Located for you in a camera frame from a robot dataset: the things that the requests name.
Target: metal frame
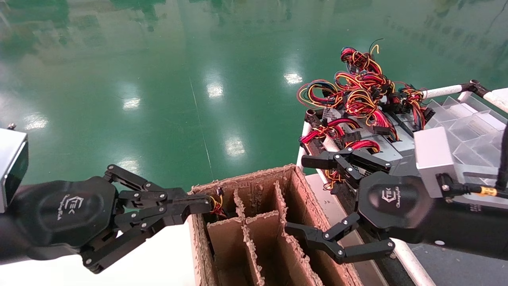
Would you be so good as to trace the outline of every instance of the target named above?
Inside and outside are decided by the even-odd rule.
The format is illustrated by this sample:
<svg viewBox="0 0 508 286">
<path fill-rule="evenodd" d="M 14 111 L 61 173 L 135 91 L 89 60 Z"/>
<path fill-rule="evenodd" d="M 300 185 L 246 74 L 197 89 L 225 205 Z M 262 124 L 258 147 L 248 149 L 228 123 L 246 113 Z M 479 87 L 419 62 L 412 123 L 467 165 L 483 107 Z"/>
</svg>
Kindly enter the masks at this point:
<svg viewBox="0 0 508 286">
<path fill-rule="evenodd" d="M 471 94 L 475 93 L 476 95 L 480 96 L 484 100 L 492 103 L 494 106 L 498 107 L 499 109 L 503 110 L 504 112 L 508 112 L 508 101 L 504 101 L 503 99 L 500 99 L 501 96 L 499 94 L 496 94 L 495 91 L 489 91 L 485 89 L 480 83 L 476 80 L 471 80 L 469 83 L 465 84 L 457 84 L 457 85 L 451 85 L 449 87 L 443 87 L 433 90 L 427 90 L 426 91 L 426 98 L 434 98 L 438 96 L 445 96 L 445 95 L 451 95 L 451 94 L 457 94 L 460 93 L 458 101 L 463 101 L 467 97 L 471 96 Z M 311 131 L 312 127 L 308 122 L 304 122 L 303 124 L 303 130 L 302 130 L 302 136 L 307 135 Z M 326 137 L 323 141 L 323 146 L 327 151 L 330 152 L 338 152 L 339 148 L 335 144 L 335 142 L 330 139 L 329 137 Z M 301 163 L 302 156 L 306 154 L 305 149 L 303 147 L 300 147 L 298 151 L 298 158 L 296 165 L 303 170 L 303 166 Z M 327 183 L 327 178 L 325 177 L 323 171 L 317 170 L 317 173 L 319 174 L 321 180 L 323 183 Z M 338 207 L 336 210 L 333 211 L 334 219 L 341 220 L 343 219 L 347 214 L 344 212 L 344 209 L 340 206 L 340 202 L 338 201 L 336 196 L 332 196 L 335 199 L 335 202 L 338 204 Z M 355 234 L 357 240 L 359 243 L 363 243 L 360 239 L 358 234 Z M 404 266 L 405 270 L 417 286 L 435 286 L 434 281 L 432 281 L 432 278 L 429 276 L 427 271 L 423 268 L 423 266 L 420 264 L 416 256 L 413 254 L 407 243 L 398 240 L 393 239 L 395 242 L 396 247 L 394 250 L 394 254 L 399 258 L 401 264 Z M 374 268 L 373 270 L 380 274 L 379 270 L 377 269 L 377 266 L 372 263 L 371 266 Z"/>
</svg>

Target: robotic arm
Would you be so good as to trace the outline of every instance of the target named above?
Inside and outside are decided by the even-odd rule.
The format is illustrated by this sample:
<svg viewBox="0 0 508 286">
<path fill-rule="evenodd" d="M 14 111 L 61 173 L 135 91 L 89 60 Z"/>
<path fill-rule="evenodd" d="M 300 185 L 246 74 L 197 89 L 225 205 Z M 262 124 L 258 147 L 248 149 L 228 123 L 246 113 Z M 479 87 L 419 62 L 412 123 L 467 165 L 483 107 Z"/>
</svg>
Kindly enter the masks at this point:
<svg viewBox="0 0 508 286">
<path fill-rule="evenodd" d="M 352 148 L 304 156 L 306 167 L 336 169 L 345 184 L 337 184 L 334 191 L 352 189 L 356 208 L 329 230 L 288 223 L 286 232 L 325 251 L 337 263 L 385 257 L 395 247 L 391 238 L 508 260 L 506 182 L 496 189 L 465 184 L 464 176 L 482 172 L 458 167 L 446 154 L 434 154 L 440 162 L 425 160 L 428 154 L 418 146 L 424 132 L 428 130 L 415 133 L 415 162 L 409 164 L 418 167 L 420 177 L 395 176 L 389 162 Z M 26 134 L 0 129 L 0 137 L 0 265 L 79 254 L 86 268 L 100 273 L 164 227 L 215 208 L 208 195 L 161 188 L 116 165 L 109 165 L 103 177 L 86 181 L 19 186 L 28 165 Z M 506 154 L 504 137 L 502 154 Z M 372 174 L 363 178 L 358 168 Z M 492 178 L 494 170 L 483 173 Z M 114 182 L 129 190 L 117 192 Z M 478 194 L 491 199 L 479 201 Z M 336 243 L 358 227 L 378 241 L 346 248 Z"/>
<path fill-rule="evenodd" d="M 507 136 L 505 131 L 502 156 L 506 154 Z M 345 178 L 332 194 L 352 189 L 355 212 L 326 231 L 288 223 L 286 232 L 309 248 L 325 251 L 337 263 L 383 258 L 395 247 L 391 238 L 508 260 L 508 192 L 503 182 L 506 164 L 501 159 L 499 174 L 493 167 L 458 165 L 447 146 L 442 127 L 416 132 L 415 159 L 412 164 L 399 166 L 397 176 L 389 162 L 351 148 L 304 155 L 304 167 L 333 168 Z M 354 166 L 372 174 L 362 178 Z M 411 174 L 411 167 L 418 169 L 418 176 L 400 176 Z M 464 182 L 466 176 L 496 175 L 496 188 Z M 379 241 L 346 248 L 336 243 L 358 227 Z"/>
<path fill-rule="evenodd" d="M 208 195 L 161 188 L 116 165 L 86 181 L 18 187 L 28 164 L 26 134 L 0 133 L 0 154 L 11 154 L 1 169 L 0 265 L 79 254 L 97 274 L 164 227 L 214 208 Z M 114 182 L 129 190 L 117 192 Z"/>
</svg>

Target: bundle of cables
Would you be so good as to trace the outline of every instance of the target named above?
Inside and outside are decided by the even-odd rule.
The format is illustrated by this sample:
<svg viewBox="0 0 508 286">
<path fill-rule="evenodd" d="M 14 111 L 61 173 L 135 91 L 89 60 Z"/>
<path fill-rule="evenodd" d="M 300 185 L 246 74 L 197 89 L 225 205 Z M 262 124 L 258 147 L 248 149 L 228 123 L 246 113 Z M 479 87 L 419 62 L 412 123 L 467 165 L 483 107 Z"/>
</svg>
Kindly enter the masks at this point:
<svg viewBox="0 0 508 286">
<path fill-rule="evenodd" d="M 332 139 L 341 138 L 345 135 L 344 130 L 339 126 L 341 123 L 347 124 L 351 129 L 360 128 L 360 125 L 350 118 L 338 118 L 330 121 L 326 126 L 319 125 L 313 128 L 307 135 L 301 137 L 300 141 L 303 144 L 308 144 L 313 139 L 324 138 L 326 136 Z"/>
<path fill-rule="evenodd" d="M 372 126 L 376 134 L 386 135 L 391 142 L 397 142 L 399 137 L 395 127 L 377 104 L 378 100 L 373 100 L 368 91 L 359 89 L 349 93 L 344 107 L 354 117 L 365 118 L 365 124 Z"/>
<path fill-rule="evenodd" d="M 379 144 L 371 140 L 348 142 L 346 148 L 353 148 L 354 150 L 368 148 L 372 150 L 373 153 L 378 153 L 380 151 Z M 344 179 L 337 170 L 325 170 L 325 177 L 328 179 L 328 182 L 323 185 L 323 189 L 327 191 L 331 191 L 335 184 L 344 182 Z"/>
<path fill-rule="evenodd" d="M 370 53 L 369 52 L 361 53 L 351 47 L 346 47 L 342 49 L 340 53 L 340 60 L 343 63 L 346 63 L 347 70 L 350 73 L 369 71 L 374 72 L 376 74 L 383 74 L 381 66 L 379 66 L 379 64 L 376 63 L 374 61 L 374 58 L 372 57 L 372 51 L 374 51 L 376 47 L 378 48 L 379 52 L 379 46 L 375 45 L 370 50 Z"/>
<path fill-rule="evenodd" d="M 353 148 L 354 150 L 358 150 L 361 148 L 368 148 L 372 150 L 372 153 L 378 153 L 380 151 L 379 144 L 372 140 L 361 140 L 355 142 L 348 142 L 345 146 L 346 148 Z"/>
<path fill-rule="evenodd" d="M 337 170 L 325 170 L 325 177 L 328 179 L 328 182 L 323 185 L 325 191 L 331 191 L 335 184 L 344 182 Z"/>
<path fill-rule="evenodd" d="M 345 79 L 346 83 L 342 84 L 341 79 Z M 359 72 L 349 74 L 345 72 L 337 72 L 335 74 L 335 85 L 341 91 L 353 91 L 356 89 L 364 89 L 376 98 L 381 98 L 395 92 L 395 84 L 382 74 L 373 72 Z"/>
<path fill-rule="evenodd" d="M 212 195 L 210 195 L 210 199 L 212 200 L 212 203 L 213 203 L 213 210 L 210 212 L 210 214 L 216 215 L 217 218 L 219 216 L 227 218 L 228 215 L 226 214 L 226 211 L 223 209 L 224 191 L 221 187 L 218 187 L 216 190 L 216 193 L 217 193 L 217 196 L 219 197 L 220 202 L 218 202 Z"/>
<path fill-rule="evenodd" d="M 412 110 L 417 131 L 423 130 L 426 123 L 424 112 L 427 109 L 427 107 L 422 106 L 422 101 L 425 99 L 424 92 L 407 84 L 404 84 L 404 87 L 400 88 L 399 92 L 406 95 L 402 99 L 402 104 Z"/>
<path fill-rule="evenodd" d="M 323 97 L 318 97 L 315 90 L 320 90 Z M 296 93 L 298 101 L 308 108 L 337 108 L 342 104 L 342 92 L 337 86 L 324 79 L 318 79 L 304 84 Z"/>
</svg>

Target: cardboard divider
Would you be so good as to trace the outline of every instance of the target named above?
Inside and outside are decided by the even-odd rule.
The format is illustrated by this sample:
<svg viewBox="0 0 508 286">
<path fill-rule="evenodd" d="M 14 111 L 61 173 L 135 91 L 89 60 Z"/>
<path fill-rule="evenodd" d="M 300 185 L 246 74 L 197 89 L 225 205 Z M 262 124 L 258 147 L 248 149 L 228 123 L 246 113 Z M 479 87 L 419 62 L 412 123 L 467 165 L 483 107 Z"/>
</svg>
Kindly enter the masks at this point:
<svg viewBox="0 0 508 286">
<path fill-rule="evenodd" d="M 294 165 L 193 187 L 215 195 L 236 217 L 193 215 L 191 235 L 198 286 L 361 286 L 352 265 L 337 265 L 324 252 L 302 249 L 283 227 L 287 220 L 329 228 L 318 201 Z"/>
<path fill-rule="evenodd" d="M 280 174 L 254 179 L 249 182 L 249 189 L 238 190 L 238 195 L 245 206 L 245 217 L 255 217 L 258 214 L 275 210 L 276 198 L 273 182 L 278 178 L 280 178 Z"/>
<path fill-rule="evenodd" d="M 299 169 L 291 175 L 291 181 L 284 193 L 284 201 L 288 207 L 287 220 L 293 223 L 305 224 L 327 230 L 330 224 L 318 204 L 314 193 L 305 191 L 310 189 L 305 178 L 299 174 Z M 361 284 L 353 265 L 336 264 L 326 253 L 309 249 L 302 244 L 303 252 L 310 258 L 312 269 L 318 274 L 326 286 Z M 355 277 L 355 280 L 345 280 L 343 277 Z"/>
<path fill-rule="evenodd" d="M 255 262 L 262 276 L 259 286 L 321 285 L 310 265 L 302 265 L 292 245 L 282 236 L 278 211 L 246 218 L 245 222 L 244 232 L 256 246 Z"/>
</svg>

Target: logo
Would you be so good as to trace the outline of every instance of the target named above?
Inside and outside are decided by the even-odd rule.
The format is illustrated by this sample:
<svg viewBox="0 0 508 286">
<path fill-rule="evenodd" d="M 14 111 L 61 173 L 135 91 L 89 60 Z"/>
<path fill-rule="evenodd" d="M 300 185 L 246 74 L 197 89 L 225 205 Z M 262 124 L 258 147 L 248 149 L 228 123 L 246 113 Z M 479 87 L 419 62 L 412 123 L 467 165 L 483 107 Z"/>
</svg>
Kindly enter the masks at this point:
<svg viewBox="0 0 508 286">
<path fill-rule="evenodd" d="M 66 210 L 67 214 L 75 214 L 77 209 L 81 208 L 81 205 L 83 204 L 83 198 L 82 197 L 72 197 L 68 198 L 71 195 L 66 194 L 64 198 L 60 201 L 60 205 L 58 206 L 58 215 L 56 216 L 56 220 L 61 220 L 63 211 Z"/>
<path fill-rule="evenodd" d="M 384 189 L 381 193 L 381 197 L 388 203 L 391 203 L 397 199 L 395 196 L 395 191 L 392 191 L 392 188 Z"/>
<path fill-rule="evenodd" d="M 67 199 L 67 201 L 65 202 L 64 208 L 66 210 L 70 210 L 69 214 L 74 214 L 74 213 L 76 213 L 74 211 L 75 209 L 81 208 L 81 204 L 83 203 L 83 200 L 84 199 L 82 197 L 78 197 L 78 196 Z"/>
<path fill-rule="evenodd" d="M 395 200 L 397 202 L 395 203 L 395 206 L 397 209 L 400 209 L 400 189 L 399 187 L 395 187 L 395 190 L 392 190 L 392 188 L 385 188 L 381 192 L 381 198 L 384 199 L 387 203 L 391 203 Z"/>
</svg>

